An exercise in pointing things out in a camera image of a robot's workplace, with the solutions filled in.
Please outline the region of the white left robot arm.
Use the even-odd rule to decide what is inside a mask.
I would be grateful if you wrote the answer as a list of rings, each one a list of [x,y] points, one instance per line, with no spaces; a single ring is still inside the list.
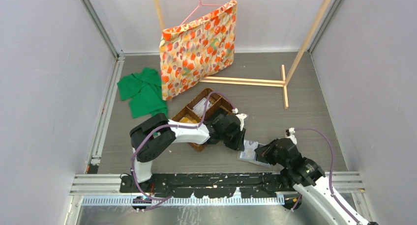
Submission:
[[[129,133],[133,153],[132,186],[140,193],[151,185],[151,166],[163,151],[174,143],[212,145],[220,141],[235,151],[244,150],[244,121],[247,115],[219,115],[213,121],[181,123],[159,113],[141,123]]]

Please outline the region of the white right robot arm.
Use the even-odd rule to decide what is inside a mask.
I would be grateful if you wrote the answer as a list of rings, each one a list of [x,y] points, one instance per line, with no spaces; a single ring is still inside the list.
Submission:
[[[376,225],[359,214],[332,185],[332,175],[313,160],[303,157],[290,138],[274,139],[254,150],[270,165],[281,165],[281,186],[296,190],[330,225]]]

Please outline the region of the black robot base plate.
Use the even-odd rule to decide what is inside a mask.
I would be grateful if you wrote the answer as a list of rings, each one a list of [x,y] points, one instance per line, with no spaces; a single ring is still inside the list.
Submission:
[[[259,173],[154,173],[150,179],[135,183],[133,175],[120,175],[121,193],[139,193],[175,198],[230,198],[240,192],[242,198],[275,197],[277,192],[293,191],[295,181],[286,174]]]

